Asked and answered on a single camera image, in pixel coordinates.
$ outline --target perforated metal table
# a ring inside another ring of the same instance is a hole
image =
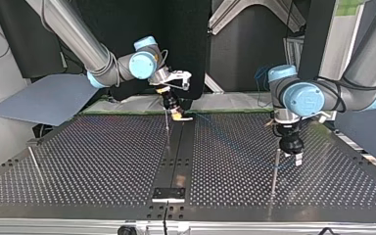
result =
[[[307,123],[304,164],[281,158],[269,114],[80,116],[0,166],[0,218],[376,223],[376,166]],[[157,188],[185,202],[156,204]]]

